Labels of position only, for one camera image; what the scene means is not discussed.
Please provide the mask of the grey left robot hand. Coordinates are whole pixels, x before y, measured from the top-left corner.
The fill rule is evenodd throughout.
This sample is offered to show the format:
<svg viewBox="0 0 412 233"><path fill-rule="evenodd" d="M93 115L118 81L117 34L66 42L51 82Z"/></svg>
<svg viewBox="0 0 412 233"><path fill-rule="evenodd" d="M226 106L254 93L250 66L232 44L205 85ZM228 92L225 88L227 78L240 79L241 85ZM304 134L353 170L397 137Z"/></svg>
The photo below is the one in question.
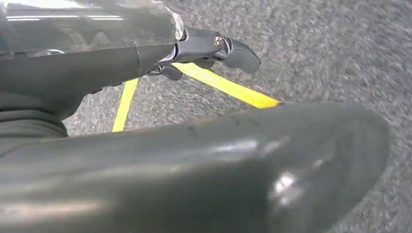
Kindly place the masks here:
<svg viewBox="0 0 412 233"><path fill-rule="evenodd" d="M322 233L381 178L388 122L312 102L68 137L86 95L177 64L260 59L159 0L0 3L3 233Z"/></svg>

